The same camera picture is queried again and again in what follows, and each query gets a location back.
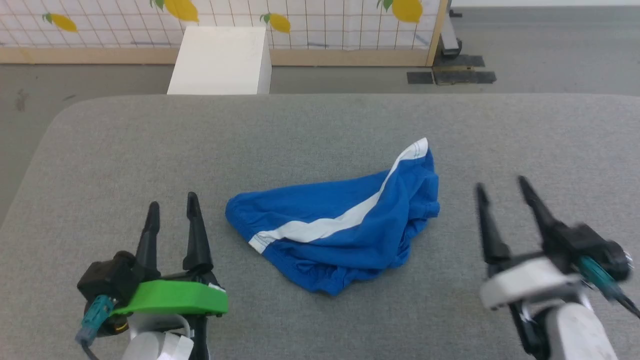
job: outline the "grid panel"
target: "grid panel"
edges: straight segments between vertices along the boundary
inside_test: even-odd
[[[438,0],[0,0],[0,47],[179,47],[263,26],[272,49],[428,49]]]

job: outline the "gray tabletop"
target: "gray tabletop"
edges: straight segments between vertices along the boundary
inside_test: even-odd
[[[180,270],[186,194],[200,197],[230,312],[212,319],[218,359],[527,359],[507,311],[485,311],[473,186],[484,181],[506,241],[539,239],[515,176],[554,213],[640,254],[640,99],[591,95],[134,96],[82,102],[44,136],[0,229],[0,359],[83,359],[73,342],[76,282],[95,260],[134,251],[149,202],[161,206],[159,269]],[[426,136],[440,216],[405,266],[308,293],[224,217],[239,192],[363,176]],[[640,300],[640,282],[625,289]],[[592,296],[620,359],[640,321]],[[94,349],[119,359],[127,336]]]

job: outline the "blue cloth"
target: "blue cloth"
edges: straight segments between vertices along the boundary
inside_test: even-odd
[[[241,193],[227,219],[291,281],[337,295],[403,265],[411,239],[440,211],[426,139],[390,170],[358,179]]]

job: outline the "lemon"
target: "lemon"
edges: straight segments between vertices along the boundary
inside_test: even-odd
[[[287,20],[286,17],[280,15],[279,13],[266,13],[260,16],[260,20],[264,19],[266,24],[271,22],[271,26],[281,33],[289,33],[291,30],[291,23]]]
[[[391,10],[400,21],[418,23],[422,15],[422,4],[420,0],[394,0]]]
[[[57,13],[46,13],[42,15],[42,19],[49,22],[49,24],[55,24],[62,30],[69,31],[71,33],[77,33],[78,29],[75,22],[71,21],[68,17]]]
[[[163,7],[166,5],[166,9],[169,13],[176,18],[183,21],[195,21],[200,22],[198,20],[198,9],[193,5],[191,0],[150,0],[149,4],[153,6],[153,3],[156,3],[156,6],[161,10],[164,10]]]

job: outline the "green plastic part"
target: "green plastic part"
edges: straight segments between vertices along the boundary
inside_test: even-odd
[[[222,290],[199,282],[153,280],[141,283],[129,304],[111,314],[222,315],[228,310],[227,293]]]

